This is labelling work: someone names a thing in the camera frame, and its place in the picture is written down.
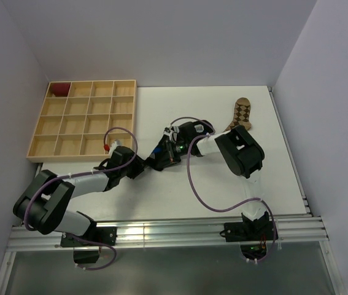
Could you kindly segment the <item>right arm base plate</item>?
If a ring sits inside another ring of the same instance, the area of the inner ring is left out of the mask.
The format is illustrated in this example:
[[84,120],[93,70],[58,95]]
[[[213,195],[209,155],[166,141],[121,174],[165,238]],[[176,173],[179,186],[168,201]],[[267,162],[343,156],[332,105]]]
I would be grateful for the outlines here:
[[260,242],[278,239],[271,221],[226,222],[219,233],[226,242]]

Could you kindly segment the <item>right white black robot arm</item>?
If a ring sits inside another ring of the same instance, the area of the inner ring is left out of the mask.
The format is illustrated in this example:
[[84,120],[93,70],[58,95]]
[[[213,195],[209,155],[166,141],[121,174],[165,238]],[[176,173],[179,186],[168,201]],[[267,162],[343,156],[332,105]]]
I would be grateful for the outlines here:
[[[163,146],[171,164],[177,164],[182,156],[186,157],[188,182],[203,207],[216,213],[227,213],[241,208],[241,216],[246,221],[243,224],[244,235],[255,240],[264,232],[261,220],[268,220],[272,216],[271,209],[257,191],[265,153],[243,126],[238,125],[216,134],[214,128],[202,120],[180,126],[170,124],[163,132]],[[190,157],[204,157],[216,153],[222,155],[234,175],[246,181],[244,199],[224,209],[213,208],[204,202],[191,178]]]

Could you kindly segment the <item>black sock with blue marks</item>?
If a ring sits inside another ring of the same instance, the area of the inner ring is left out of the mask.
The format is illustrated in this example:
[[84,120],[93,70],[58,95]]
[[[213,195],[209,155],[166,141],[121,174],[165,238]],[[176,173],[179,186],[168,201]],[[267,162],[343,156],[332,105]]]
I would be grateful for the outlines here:
[[[195,122],[208,122],[206,120],[197,120]],[[164,140],[166,137],[163,135],[161,140],[158,142],[155,149],[145,160],[145,164],[156,171],[162,171],[167,167],[177,165],[178,163],[171,163],[168,159],[168,153],[164,147]]]

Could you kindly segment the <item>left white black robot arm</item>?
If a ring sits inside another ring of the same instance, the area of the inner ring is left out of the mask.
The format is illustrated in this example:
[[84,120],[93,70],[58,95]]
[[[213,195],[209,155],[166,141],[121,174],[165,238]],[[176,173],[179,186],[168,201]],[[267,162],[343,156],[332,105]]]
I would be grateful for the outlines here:
[[71,199],[95,192],[106,192],[122,178],[134,179],[144,171],[145,163],[125,146],[114,149],[89,172],[58,176],[42,170],[15,202],[13,214],[25,227],[43,235],[51,232],[73,234],[82,245],[91,245],[97,237],[96,222],[81,212],[71,212]]

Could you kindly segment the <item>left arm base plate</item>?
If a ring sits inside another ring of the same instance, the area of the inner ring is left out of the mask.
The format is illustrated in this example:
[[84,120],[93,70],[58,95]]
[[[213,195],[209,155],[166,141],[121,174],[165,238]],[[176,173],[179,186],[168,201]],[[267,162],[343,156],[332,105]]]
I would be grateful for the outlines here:
[[[60,247],[73,249],[73,261],[76,267],[85,270],[101,270],[111,266],[117,258],[114,248],[117,238],[117,227],[95,227],[82,236],[64,233]],[[103,248],[108,248],[113,255],[110,260],[101,266],[95,266]]]

